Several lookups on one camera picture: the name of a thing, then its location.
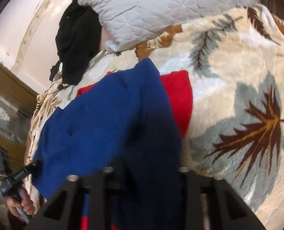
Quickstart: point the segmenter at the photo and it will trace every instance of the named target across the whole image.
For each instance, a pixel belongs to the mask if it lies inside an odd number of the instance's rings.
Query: black cloth
[[[59,67],[60,67],[61,61],[59,60],[54,66],[52,66],[52,68],[50,69],[50,76],[49,76],[49,80],[53,81],[56,73],[59,71]]]
[[[23,230],[27,225],[25,222],[20,221],[16,216],[11,214],[10,211],[7,212],[11,230]]]
[[[65,10],[56,36],[58,56],[63,63],[62,82],[77,85],[89,61],[99,52],[101,25],[98,15],[78,0]]]

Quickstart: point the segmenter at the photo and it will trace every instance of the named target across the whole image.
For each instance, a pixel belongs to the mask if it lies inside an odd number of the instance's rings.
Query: blue fabric
[[[181,139],[159,72],[150,59],[104,77],[45,123],[33,184],[46,198],[67,175],[91,175],[122,155],[135,192],[112,200],[119,230],[178,228]]]

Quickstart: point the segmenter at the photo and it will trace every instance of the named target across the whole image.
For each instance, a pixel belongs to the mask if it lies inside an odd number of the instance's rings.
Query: gray pillow
[[[132,49],[158,36],[164,28],[204,16],[221,14],[259,0],[78,0],[91,6],[100,24],[115,38],[106,42],[109,52]]]

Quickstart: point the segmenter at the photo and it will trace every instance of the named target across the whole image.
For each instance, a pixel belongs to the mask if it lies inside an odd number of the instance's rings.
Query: wall
[[[0,62],[11,69],[25,32],[44,0],[11,0],[0,14]]]

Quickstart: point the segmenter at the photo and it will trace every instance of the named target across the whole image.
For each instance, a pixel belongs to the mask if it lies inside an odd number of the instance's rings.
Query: person
[[[21,221],[24,221],[23,218],[20,216],[16,208],[23,208],[23,210],[26,212],[26,214],[32,215],[35,212],[35,206],[33,204],[33,201],[31,200],[27,190],[23,188],[22,192],[22,202],[19,203],[17,200],[13,198],[7,199],[7,206],[9,208],[9,211],[12,215],[18,217]]]

